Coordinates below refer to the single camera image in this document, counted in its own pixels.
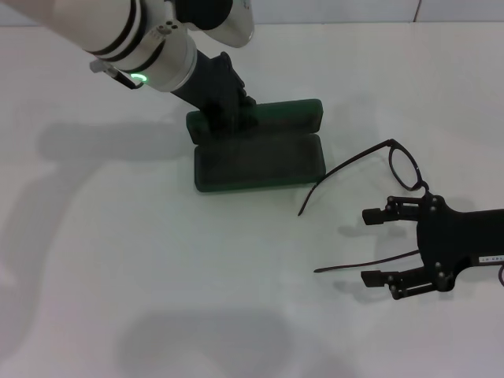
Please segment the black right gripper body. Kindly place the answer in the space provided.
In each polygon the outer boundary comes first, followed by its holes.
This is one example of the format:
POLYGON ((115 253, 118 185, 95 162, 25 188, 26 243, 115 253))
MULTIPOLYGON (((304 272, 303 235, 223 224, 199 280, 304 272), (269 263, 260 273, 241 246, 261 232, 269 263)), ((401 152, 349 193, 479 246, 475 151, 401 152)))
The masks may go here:
POLYGON ((454 289, 457 276, 477 266, 503 266, 503 210, 460 212, 439 195, 419 205, 417 245, 434 289, 454 289))

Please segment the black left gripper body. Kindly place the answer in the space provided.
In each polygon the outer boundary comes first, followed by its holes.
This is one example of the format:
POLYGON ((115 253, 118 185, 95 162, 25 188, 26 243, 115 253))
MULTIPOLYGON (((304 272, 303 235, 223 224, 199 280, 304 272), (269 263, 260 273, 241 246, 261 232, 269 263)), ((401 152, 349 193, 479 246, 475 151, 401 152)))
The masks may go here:
POLYGON ((227 53, 209 58, 199 50, 192 74, 172 94, 198 109, 232 109, 244 105, 247 97, 227 53))

